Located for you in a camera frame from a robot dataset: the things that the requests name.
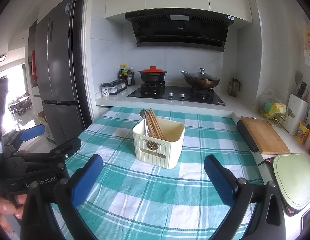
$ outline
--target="tablecloth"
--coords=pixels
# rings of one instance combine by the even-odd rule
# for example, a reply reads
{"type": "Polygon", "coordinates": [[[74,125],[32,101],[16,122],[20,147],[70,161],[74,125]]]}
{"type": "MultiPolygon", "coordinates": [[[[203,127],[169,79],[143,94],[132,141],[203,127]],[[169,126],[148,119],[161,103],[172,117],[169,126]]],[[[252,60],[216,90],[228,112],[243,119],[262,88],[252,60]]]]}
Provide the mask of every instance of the tablecloth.
{"type": "MultiPolygon", "coordinates": [[[[135,157],[132,128],[141,120],[139,111],[112,107],[79,136],[81,149],[66,161],[69,174],[93,154],[104,161],[79,213],[98,239],[209,239],[229,207],[206,175],[204,158],[213,154],[237,178],[262,184],[247,144],[231,118],[154,110],[186,126],[177,166],[160,168],[135,157]]],[[[243,235],[252,211],[251,204],[234,239],[243,235]]]]}

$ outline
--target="doorway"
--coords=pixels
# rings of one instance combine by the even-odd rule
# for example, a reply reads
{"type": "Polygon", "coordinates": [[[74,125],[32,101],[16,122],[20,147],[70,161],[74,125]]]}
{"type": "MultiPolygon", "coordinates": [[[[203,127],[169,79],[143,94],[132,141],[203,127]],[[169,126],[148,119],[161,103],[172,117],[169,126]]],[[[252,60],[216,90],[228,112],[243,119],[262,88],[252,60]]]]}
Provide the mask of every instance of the doorway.
{"type": "Polygon", "coordinates": [[[19,131],[36,126],[24,72],[24,64],[0,72],[0,78],[8,78],[2,135],[13,129],[19,131]]]}

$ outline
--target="kitchen knife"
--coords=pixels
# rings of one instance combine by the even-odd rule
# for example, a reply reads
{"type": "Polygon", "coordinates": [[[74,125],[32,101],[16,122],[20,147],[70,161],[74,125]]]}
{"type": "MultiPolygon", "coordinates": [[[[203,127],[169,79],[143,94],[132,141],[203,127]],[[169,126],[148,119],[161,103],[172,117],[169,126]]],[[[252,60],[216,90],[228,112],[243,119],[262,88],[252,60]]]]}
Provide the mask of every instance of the kitchen knife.
{"type": "Polygon", "coordinates": [[[299,88],[299,90],[298,90],[298,92],[297,92],[297,94],[296,94],[296,96],[297,96],[298,98],[301,98],[301,97],[302,97],[303,93],[305,92],[306,86],[307,86],[307,85],[305,84],[305,82],[302,82],[302,84],[301,84],[301,86],[300,86],[300,88],[299,88]]]}

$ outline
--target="finger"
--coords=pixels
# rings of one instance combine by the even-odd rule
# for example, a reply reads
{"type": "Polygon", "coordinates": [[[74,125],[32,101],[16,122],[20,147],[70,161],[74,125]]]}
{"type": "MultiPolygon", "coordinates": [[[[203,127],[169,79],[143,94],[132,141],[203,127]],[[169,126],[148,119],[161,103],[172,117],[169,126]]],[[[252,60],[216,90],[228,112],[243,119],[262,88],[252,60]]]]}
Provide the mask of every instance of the finger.
{"type": "Polygon", "coordinates": [[[25,204],[26,198],[27,198],[27,194],[16,196],[16,200],[20,205],[25,204]]]}
{"type": "Polygon", "coordinates": [[[14,214],[15,212],[15,206],[11,202],[7,201],[7,199],[0,197],[0,213],[14,214]]]}
{"type": "Polygon", "coordinates": [[[22,219],[23,211],[24,211],[24,205],[21,205],[18,208],[16,208],[16,213],[15,213],[16,218],[22,219]]]}
{"type": "Polygon", "coordinates": [[[0,214],[0,225],[6,232],[13,232],[14,230],[12,229],[11,225],[7,222],[6,218],[0,214]]]}

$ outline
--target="wooden cutting board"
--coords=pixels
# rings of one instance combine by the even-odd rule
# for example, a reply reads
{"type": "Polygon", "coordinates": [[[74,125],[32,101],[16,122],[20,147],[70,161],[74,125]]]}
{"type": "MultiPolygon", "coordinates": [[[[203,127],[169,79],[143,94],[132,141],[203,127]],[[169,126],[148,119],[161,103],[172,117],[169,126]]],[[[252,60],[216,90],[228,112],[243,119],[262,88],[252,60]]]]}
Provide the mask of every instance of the wooden cutting board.
{"type": "Polygon", "coordinates": [[[244,116],[241,119],[261,154],[290,153],[281,137],[266,120],[244,116]]]}

